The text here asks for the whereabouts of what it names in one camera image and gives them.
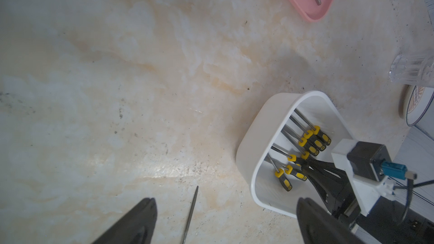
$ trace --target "white bowl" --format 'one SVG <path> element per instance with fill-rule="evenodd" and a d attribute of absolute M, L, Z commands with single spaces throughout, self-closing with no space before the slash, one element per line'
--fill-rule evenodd
<path fill-rule="evenodd" d="M 293 218 L 296 218 L 297 201 L 300 197 L 311 198 L 326 209 L 309 180 L 303 182 L 288 176 L 292 190 L 287 192 L 274 176 L 274 167 L 264 161 L 267 153 L 270 153 L 283 164 L 289 163 L 285 156 L 270 149 L 273 143 L 300 156 L 300 152 L 280 133 L 286 123 L 296 133 L 302 134 L 289 119 L 296 108 L 329 135 L 332 143 L 316 158 L 333 162 L 331 150 L 341 139 L 353 139 L 353 135 L 332 101 L 323 92 L 316 90 L 304 94 L 280 93 L 272 96 L 259 111 L 236 152 L 236 166 L 249 185 L 255 203 Z M 293 116 L 308 127 L 295 113 Z"/>

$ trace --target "yellow and black screwdriver handle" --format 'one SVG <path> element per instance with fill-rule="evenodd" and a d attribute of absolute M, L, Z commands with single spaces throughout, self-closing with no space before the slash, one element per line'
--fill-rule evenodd
<path fill-rule="evenodd" d="M 309 151 L 314 156 L 319 154 L 319 150 L 311 142 L 308 142 L 305 137 L 300 137 L 297 135 L 289 126 L 285 125 L 282 129 L 282 133 L 290 142 L 293 142 L 293 140 L 290 138 L 291 136 L 296 138 L 298 140 L 297 144 L 306 151 Z"/>
<path fill-rule="evenodd" d="M 302 174 L 301 172 L 298 172 L 296 170 L 294 170 L 294 168 L 291 165 L 287 165 L 286 166 L 286 170 L 285 170 L 286 174 L 290 174 L 292 176 L 295 176 L 296 178 L 302 180 L 302 181 L 306 181 L 307 177 L 304 176 L 304 174 Z"/>
<path fill-rule="evenodd" d="M 294 162 L 297 166 L 301 167 L 303 165 L 309 165 L 307 162 L 307 157 L 309 157 L 308 152 L 304 152 L 304 154 L 301 155 L 302 158 L 296 157 L 296 155 L 290 155 L 291 157 L 288 157 L 288 161 Z"/>
<path fill-rule="evenodd" d="M 312 133 L 317 136 L 320 140 L 323 141 L 325 145 L 330 145 L 332 140 L 323 132 L 319 126 L 314 126 L 315 129 L 312 129 Z"/>
<path fill-rule="evenodd" d="M 312 128 L 313 134 L 322 140 L 323 144 L 329 146 L 332 143 L 330 137 L 321 131 L 319 126 L 314 126 L 298 109 L 295 109 L 294 112 Z"/>
<path fill-rule="evenodd" d="M 307 139 L 308 142 L 310 142 L 311 144 L 315 145 L 317 147 L 318 150 L 320 151 L 324 151 L 326 149 L 326 146 L 322 143 L 322 140 L 319 140 L 316 135 L 313 134 L 313 131 L 310 129 L 306 129 L 305 127 L 303 127 L 296 118 L 294 118 L 293 116 L 290 116 L 290 119 L 292 122 L 294 122 L 296 124 L 296 126 L 298 126 L 298 128 L 301 129 L 301 131 L 303 131 L 303 137 Z"/>
<path fill-rule="evenodd" d="M 279 179 L 280 184 L 286 191 L 290 191 L 292 189 L 291 182 L 286 178 L 283 169 L 279 169 L 279 171 L 275 171 L 274 175 Z"/>

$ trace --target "screwdriver shaft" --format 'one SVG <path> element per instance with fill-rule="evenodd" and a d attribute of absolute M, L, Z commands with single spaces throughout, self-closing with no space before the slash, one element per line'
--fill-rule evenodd
<path fill-rule="evenodd" d="M 304 154 L 304 152 L 306 151 L 305 149 L 298 145 L 298 143 L 296 143 L 290 136 L 287 136 L 286 138 L 290 141 L 290 143 L 294 144 L 294 146 L 297 148 L 297 150 L 300 151 L 300 153 Z"/>
<path fill-rule="evenodd" d="M 265 162 L 271 163 L 270 158 L 268 157 L 268 155 L 267 155 L 267 159 L 268 160 L 265 160 Z M 273 162 L 274 162 L 274 164 L 276 164 L 276 163 L 279 164 L 283 169 L 286 169 L 286 166 L 284 164 L 282 164 L 280 161 L 273 159 Z"/>
<path fill-rule="evenodd" d="M 193 202 L 191 203 L 190 213 L 188 214 L 187 226 L 185 226 L 182 244 L 185 244 L 185 239 L 187 238 L 188 228 L 190 227 L 191 217 L 193 216 L 194 205 L 196 204 L 196 198 L 198 197 L 198 190 L 199 186 L 196 187 L 196 191 L 194 192 Z"/>
<path fill-rule="evenodd" d="M 268 160 L 271 161 L 271 164 L 274 166 L 274 168 L 276 169 L 277 172 L 279 172 L 278 167 L 275 165 L 273 159 L 271 158 L 270 154 L 267 154 Z"/>
<path fill-rule="evenodd" d="M 301 137 L 297 135 L 297 133 L 295 133 L 294 130 L 292 130 L 289 126 L 285 125 L 283 127 L 283 130 L 286 131 L 291 136 L 293 136 L 294 138 L 298 139 L 299 141 L 302 141 Z"/>
<path fill-rule="evenodd" d="M 313 126 L 313 124 L 311 122 L 309 122 L 309 120 L 298 110 L 295 109 L 295 113 L 303 120 L 305 121 L 305 123 L 307 123 L 312 129 L 315 130 L 315 127 Z"/>
<path fill-rule="evenodd" d="M 280 150 L 279 148 L 275 147 L 274 145 L 271 146 L 271 149 L 274 150 L 274 151 L 276 151 L 276 152 L 278 152 L 278 153 L 280 153 L 280 154 L 282 154 L 282 155 L 284 155 L 284 156 L 286 156 L 286 157 L 291 158 L 291 156 L 289 154 L 285 153 L 284 151 Z"/>
<path fill-rule="evenodd" d="M 307 130 L 306 130 L 306 128 L 304 128 L 297 120 L 296 120 L 296 118 L 294 118 L 294 117 L 292 117 L 292 116 L 290 116 L 290 119 L 291 119 L 291 121 L 293 122 L 293 123 L 295 123 L 296 124 L 296 126 L 298 126 L 304 133 L 306 133 L 307 134 Z"/>

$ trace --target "cable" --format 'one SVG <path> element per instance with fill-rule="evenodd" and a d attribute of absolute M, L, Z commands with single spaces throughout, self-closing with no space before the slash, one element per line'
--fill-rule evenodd
<path fill-rule="evenodd" d="M 405 208 L 404 212 L 401 215 L 401 218 L 399 220 L 396 220 L 396 210 L 395 210 L 395 201 L 392 203 L 392 220 L 396 222 L 396 225 L 400 225 L 407 216 L 408 210 L 410 208 L 411 199 L 413 198 L 413 179 L 407 179 L 407 201 L 405 202 Z"/>
<path fill-rule="evenodd" d="M 419 184 L 415 184 L 413 187 L 414 188 L 418 188 L 418 187 L 423 187 L 425 185 L 431 185 L 431 184 L 434 184 L 434 180 L 430 180 L 430 181 L 422 182 L 422 183 L 419 183 Z M 395 186 L 395 187 L 393 187 L 393 189 L 407 189 L 408 188 L 407 185 Z"/>
<path fill-rule="evenodd" d="M 401 219 L 398 222 L 398 225 L 400 225 L 405 220 L 405 217 L 407 216 L 408 210 L 410 208 L 411 199 L 413 198 L 413 183 L 413 179 L 407 179 L 407 202 L 405 203 L 405 209 L 402 213 Z"/>
<path fill-rule="evenodd" d="M 419 183 L 419 184 L 415 184 L 413 187 L 414 188 L 418 188 L 418 187 L 422 187 L 422 186 L 425 186 L 425 185 L 431 185 L 431 184 L 434 184 L 434 180 L 430 180 L 430 181 L 422 182 L 422 183 Z"/>

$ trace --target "blue connector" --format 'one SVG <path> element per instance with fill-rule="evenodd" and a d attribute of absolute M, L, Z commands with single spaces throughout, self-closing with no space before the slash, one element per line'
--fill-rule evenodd
<path fill-rule="evenodd" d="M 406 165 L 383 161 L 383 163 L 381 164 L 381 168 L 383 169 L 383 173 L 387 176 L 392 176 L 402 180 L 406 179 Z"/>

